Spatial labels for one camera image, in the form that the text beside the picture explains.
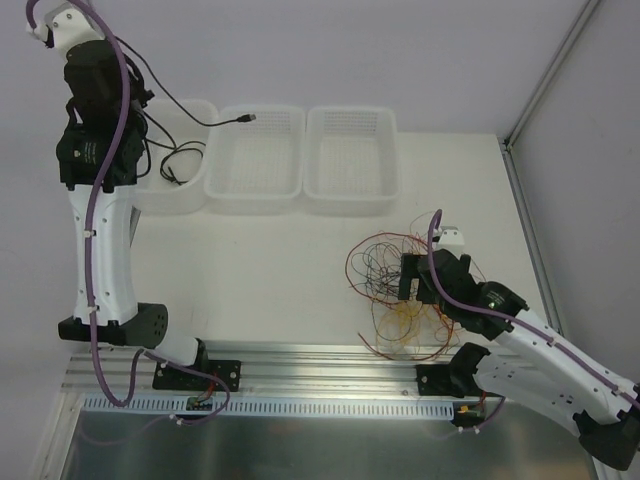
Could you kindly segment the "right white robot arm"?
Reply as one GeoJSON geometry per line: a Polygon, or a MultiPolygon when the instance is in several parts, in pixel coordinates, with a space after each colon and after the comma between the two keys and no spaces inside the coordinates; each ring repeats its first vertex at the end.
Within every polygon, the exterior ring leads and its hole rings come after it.
{"type": "Polygon", "coordinates": [[[487,346],[466,342],[448,363],[417,367],[420,393],[511,399],[575,435],[601,463],[628,470],[639,451],[638,384],[588,357],[508,287],[475,281],[470,262],[447,250],[403,254],[399,299],[438,307],[462,329],[531,366],[523,369],[487,346]]]}

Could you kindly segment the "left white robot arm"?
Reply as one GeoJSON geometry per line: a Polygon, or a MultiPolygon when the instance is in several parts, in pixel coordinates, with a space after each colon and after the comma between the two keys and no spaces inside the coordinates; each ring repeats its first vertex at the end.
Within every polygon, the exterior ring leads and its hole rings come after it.
{"type": "Polygon", "coordinates": [[[72,97],[56,155],[75,217],[79,274],[76,306],[59,336],[148,349],[177,364],[185,387],[199,389],[210,377],[203,342],[170,332],[167,307],[138,302],[132,281],[131,216],[148,130],[142,110],[153,95],[106,40],[72,47],[64,79],[72,97]]]}

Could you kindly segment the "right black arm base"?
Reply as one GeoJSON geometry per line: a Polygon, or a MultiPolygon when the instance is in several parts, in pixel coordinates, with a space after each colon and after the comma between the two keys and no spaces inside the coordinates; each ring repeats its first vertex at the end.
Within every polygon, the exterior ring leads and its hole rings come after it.
{"type": "Polygon", "coordinates": [[[448,364],[418,364],[415,371],[420,396],[455,396],[448,364]]]}

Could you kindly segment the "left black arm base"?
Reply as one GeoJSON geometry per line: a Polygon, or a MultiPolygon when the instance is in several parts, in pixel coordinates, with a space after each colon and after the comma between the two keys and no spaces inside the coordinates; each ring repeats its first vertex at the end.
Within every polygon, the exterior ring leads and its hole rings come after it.
{"type": "Polygon", "coordinates": [[[240,386],[242,362],[239,360],[209,360],[202,373],[188,373],[185,367],[162,367],[156,364],[152,388],[158,391],[205,391],[214,384],[214,391],[223,387],[212,381],[212,377],[223,382],[230,392],[237,392],[240,386]]]}

